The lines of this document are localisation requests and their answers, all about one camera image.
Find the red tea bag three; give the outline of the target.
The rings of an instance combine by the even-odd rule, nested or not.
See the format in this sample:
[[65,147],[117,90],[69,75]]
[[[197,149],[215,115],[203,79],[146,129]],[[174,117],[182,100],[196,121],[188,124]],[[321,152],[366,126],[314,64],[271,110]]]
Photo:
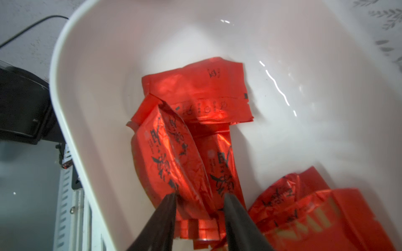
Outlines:
[[226,227],[224,195],[232,193],[244,206],[245,200],[234,161],[229,124],[188,124],[203,160],[211,186],[215,212],[210,220],[177,222],[175,237],[191,239],[195,250],[211,247],[224,251]]

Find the red tea bag five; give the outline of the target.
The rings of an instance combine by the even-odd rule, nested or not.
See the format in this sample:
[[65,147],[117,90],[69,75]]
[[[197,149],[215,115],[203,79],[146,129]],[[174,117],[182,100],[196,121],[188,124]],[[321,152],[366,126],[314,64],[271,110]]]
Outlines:
[[141,81],[145,95],[162,99],[187,123],[253,120],[242,63],[210,58]]

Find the red tea bag one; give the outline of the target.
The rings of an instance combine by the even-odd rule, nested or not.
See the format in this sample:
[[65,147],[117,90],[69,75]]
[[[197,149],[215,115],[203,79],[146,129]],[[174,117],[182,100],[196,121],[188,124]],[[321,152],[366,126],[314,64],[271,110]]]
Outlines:
[[273,251],[394,250],[382,225],[355,188],[313,192],[255,224]]

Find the red tea bag four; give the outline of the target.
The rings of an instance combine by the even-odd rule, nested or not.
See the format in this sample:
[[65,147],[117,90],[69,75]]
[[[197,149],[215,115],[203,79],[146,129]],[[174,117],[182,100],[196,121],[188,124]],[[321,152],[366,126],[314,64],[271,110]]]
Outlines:
[[213,217],[216,209],[204,163],[183,119],[163,100],[148,94],[127,123],[134,131],[131,151],[141,185],[158,207],[171,193],[179,197],[179,220]]

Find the red tea bag six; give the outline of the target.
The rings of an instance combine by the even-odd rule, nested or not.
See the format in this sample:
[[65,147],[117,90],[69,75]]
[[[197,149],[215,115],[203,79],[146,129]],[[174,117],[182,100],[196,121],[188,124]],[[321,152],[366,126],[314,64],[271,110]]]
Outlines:
[[302,173],[290,173],[280,178],[258,196],[248,213],[251,219],[258,223],[313,192],[329,188],[317,169],[312,166]]

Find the white plastic storage box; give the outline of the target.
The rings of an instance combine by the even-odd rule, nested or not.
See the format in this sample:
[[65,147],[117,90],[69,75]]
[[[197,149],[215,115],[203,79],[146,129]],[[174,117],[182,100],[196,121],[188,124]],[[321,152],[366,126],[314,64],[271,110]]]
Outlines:
[[316,166],[361,190],[402,248],[402,75],[340,1],[86,1],[54,48],[50,90],[106,248],[153,213],[126,126],[141,78],[220,56],[245,66],[254,121],[231,128],[247,205]]

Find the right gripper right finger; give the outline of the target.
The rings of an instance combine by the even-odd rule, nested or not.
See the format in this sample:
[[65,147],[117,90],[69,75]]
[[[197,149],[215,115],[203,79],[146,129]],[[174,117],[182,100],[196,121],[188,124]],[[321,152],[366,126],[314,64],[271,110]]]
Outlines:
[[224,196],[224,215],[230,251],[273,250],[234,194],[226,193]]

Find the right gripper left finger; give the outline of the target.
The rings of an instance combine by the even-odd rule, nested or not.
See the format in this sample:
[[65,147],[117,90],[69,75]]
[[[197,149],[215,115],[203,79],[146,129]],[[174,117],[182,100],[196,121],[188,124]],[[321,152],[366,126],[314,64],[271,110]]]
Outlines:
[[177,195],[166,195],[128,251],[171,251],[173,245]]

